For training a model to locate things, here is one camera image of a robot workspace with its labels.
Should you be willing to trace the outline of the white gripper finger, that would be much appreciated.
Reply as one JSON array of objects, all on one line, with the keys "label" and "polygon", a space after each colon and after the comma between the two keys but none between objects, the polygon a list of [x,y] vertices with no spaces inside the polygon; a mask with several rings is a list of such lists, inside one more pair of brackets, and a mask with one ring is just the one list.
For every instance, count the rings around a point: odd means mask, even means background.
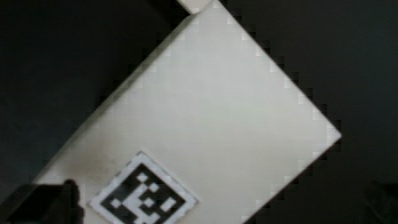
[{"label": "white gripper finger", "polygon": [[60,184],[22,184],[0,203],[0,224],[81,224],[79,190]]}]

